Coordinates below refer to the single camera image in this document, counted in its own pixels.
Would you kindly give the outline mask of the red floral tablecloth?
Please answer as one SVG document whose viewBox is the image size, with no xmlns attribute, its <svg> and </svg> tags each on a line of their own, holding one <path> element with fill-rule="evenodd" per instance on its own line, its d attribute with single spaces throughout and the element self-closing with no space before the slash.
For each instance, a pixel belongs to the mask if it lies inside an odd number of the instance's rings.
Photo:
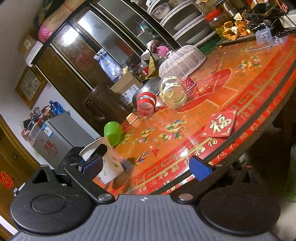
<svg viewBox="0 0 296 241">
<path fill-rule="evenodd" d="M 210 165 L 237 159 L 276 118 L 295 88 L 295 36 L 284 43 L 244 42 L 217 48 L 191 74 L 196 82 L 180 109 L 162 106 L 150 118 L 123 123 L 115 151 L 126 171 L 97 185 L 118 196 L 170 193 L 191 181 L 189 159 Z M 237 110 L 229 137 L 202 137 L 214 113 Z"/>
</svg>

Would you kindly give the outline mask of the white mesh food cover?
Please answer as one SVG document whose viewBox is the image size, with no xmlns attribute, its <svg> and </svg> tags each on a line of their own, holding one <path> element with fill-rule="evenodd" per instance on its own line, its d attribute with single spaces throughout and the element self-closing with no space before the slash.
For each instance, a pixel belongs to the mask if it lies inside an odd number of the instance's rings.
<svg viewBox="0 0 296 241">
<path fill-rule="evenodd" d="M 197 47 L 185 45 L 169 55 L 159 67 L 160 78 L 168 76 L 185 77 L 194 72 L 206 59 Z"/>
</svg>

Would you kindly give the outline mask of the red banded glass jar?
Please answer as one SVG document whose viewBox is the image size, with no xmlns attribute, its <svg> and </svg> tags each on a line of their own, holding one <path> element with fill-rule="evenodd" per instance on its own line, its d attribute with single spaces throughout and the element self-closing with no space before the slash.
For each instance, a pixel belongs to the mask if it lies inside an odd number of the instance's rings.
<svg viewBox="0 0 296 241">
<path fill-rule="evenodd" d="M 142 92 L 137 95 L 137 112 L 140 116 L 149 117 L 156 109 L 157 97 L 152 92 Z"/>
</svg>

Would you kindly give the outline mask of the cardboard box with label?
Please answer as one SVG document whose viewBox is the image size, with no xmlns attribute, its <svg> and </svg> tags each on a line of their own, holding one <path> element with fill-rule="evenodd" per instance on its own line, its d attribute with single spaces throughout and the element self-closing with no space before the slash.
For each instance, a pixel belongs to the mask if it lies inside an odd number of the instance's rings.
<svg viewBox="0 0 296 241">
<path fill-rule="evenodd" d="M 111 90 L 132 108 L 133 95 L 141 87 L 142 83 L 132 73 L 128 72 L 114 83 L 114 85 L 111 87 Z"/>
</svg>

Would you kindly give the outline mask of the red polka dot cupcake liner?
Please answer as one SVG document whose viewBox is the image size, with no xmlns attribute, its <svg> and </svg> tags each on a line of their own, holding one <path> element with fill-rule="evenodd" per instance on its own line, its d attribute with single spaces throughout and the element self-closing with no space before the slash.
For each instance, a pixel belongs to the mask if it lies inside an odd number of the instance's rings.
<svg viewBox="0 0 296 241">
<path fill-rule="evenodd" d="M 192 80 L 189 76 L 183 77 L 182 81 L 183 81 L 186 92 L 191 90 L 196 85 L 196 82 Z"/>
</svg>

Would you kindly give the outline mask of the dark brown plastic pitcher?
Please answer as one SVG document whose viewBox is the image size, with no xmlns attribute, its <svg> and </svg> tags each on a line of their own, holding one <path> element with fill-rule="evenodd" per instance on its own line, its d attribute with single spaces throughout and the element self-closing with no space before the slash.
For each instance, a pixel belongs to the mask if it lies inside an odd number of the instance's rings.
<svg viewBox="0 0 296 241">
<path fill-rule="evenodd" d="M 132 108 L 105 83 L 100 83 L 92 91 L 80 86 L 79 91 L 82 116 L 100 135 L 108 122 L 121 124 L 132 112 Z"/>
</svg>

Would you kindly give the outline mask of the dark wooden glass cabinet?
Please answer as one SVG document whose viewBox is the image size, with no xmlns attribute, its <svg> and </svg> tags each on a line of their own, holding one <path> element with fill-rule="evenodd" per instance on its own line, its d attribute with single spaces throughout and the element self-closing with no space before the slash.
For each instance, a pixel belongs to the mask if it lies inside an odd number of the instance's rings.
<svg viewBox="0 0 296 241">
<path fill-rule="evenodd" d="M 63 84 L 78 83 L 92 90 L 103 80 L 116 82 L 99 64 L 106 53 L 117 66 L 139 77 L 141 55 L 157 40 L 170 49 L 180 44 L 143 8 L 131 1 L 85 1 L 60 23 L 32 63 L 62 91 Z"/>
</svg>

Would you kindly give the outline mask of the white tiered dish rack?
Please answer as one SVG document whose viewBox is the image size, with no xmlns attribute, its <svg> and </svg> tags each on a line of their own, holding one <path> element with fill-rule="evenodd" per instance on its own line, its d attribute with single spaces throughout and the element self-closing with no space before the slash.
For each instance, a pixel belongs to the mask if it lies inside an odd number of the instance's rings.
<svg viewBox="0 0 296 241">
<path fill-rule="evenodd" d="M 200 46 L 216 32 L 206 16 L 213 9 L 207 1 L 147 1 L 147 13 L 180 44 Z"/>
</svg>

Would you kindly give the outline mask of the white floral paper cup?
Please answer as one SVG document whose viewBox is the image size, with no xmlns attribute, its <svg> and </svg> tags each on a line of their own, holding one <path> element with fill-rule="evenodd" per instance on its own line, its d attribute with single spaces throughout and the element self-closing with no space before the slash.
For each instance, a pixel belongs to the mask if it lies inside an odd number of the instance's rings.
<svg viewBox="0 0 296 241">
<path fill-rule="evenodd" d="M 119 157 L 109 144 L 107 137 L 102 137 L 87 145 L 79 155 L 86 161 L 98 147 L 107 147 L 107 151 L 102 155 L 103 167 L 97 174 L 102 183 L 107 184 L 120 174 L 124 172 L 124 169 L 119 161 Z"/>
</svg>

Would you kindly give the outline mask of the red fu paper card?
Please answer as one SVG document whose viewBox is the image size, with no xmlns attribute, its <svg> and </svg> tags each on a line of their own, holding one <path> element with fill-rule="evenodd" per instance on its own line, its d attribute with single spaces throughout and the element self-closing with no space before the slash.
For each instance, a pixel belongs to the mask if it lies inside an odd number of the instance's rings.
<svg viewBox="0 0 296 241">
<path fill-rule="evenodd" d="M 211 115 L 202 137 L 229 137 L 235 123 L 237 110 L 222 111 Z"/>
</svg>

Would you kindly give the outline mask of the clear jar with patterned tape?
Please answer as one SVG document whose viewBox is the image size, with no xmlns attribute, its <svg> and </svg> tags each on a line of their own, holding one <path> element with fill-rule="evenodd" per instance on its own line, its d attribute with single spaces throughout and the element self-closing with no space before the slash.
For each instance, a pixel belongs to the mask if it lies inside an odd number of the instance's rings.
<svg viewBox="0 0 296 241">
<path fill-rule="evenodd" d="M 159 93 L 169 108 L 178 109 L 187 102 L 187 93 L 182 78 L 167 76 L 159 83 Z"/>
</svg>

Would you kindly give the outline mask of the black garbage bag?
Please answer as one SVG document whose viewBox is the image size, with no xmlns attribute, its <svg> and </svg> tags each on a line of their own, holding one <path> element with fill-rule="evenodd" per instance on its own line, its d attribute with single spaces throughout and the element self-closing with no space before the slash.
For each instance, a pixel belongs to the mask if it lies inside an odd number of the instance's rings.
<svg viewBox="0 0 296 241">
<path fill-rule="evenodd" d="M 84 159 L 79 154 L 83 149 L 84 147 L 73 147 L 63 158 L 57 169 L 63 170 L 65 166 L 72 163 L 82 164 L 84 162 Z"/>
</svg>

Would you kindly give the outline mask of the steel colander bowl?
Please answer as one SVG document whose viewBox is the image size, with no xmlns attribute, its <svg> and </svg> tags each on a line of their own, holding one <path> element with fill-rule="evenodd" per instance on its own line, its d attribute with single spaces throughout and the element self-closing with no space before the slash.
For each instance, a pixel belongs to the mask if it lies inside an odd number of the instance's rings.
<svg viewBox="0 0 296 241">
<path fill-rule="evenodd" d="M 135 92 L 132 97 L 132 103 L 134 108 L 137 108 L 137 96 L 142 92 L 151 92 L 155 95 L 159 94 L 159 83 L 161 81 L 160 77 L 152 77 L 149 79 L 139 90 Z"/>
</svg>

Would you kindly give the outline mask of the green plastic cup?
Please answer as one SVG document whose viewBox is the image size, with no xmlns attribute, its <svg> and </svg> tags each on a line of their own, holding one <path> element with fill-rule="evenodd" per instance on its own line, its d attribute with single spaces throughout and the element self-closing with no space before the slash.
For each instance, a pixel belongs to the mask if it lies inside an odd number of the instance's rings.
<svg viewBox="0 0 296 241">
<path fill-rule="evenodd" d="M 104 126 L 104 136 L 107 137 L 111 146 L 116 146 L 120 143 L 122 127 L 115 121 L 110 121 Z"/>
</svg>

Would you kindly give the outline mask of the wooden wall clock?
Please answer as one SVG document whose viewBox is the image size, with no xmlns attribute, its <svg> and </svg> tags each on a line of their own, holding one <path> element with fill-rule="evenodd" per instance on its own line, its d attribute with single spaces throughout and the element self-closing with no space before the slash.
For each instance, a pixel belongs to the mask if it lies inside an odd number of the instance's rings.
<svg viewBox="0 0 296 241">
<path fill-rule="evenodd" d="M 29 109 L 32 109 L 47 82 L 44 75 L 36 66 L 26 67 L 15 90 Z"/>
</svg>

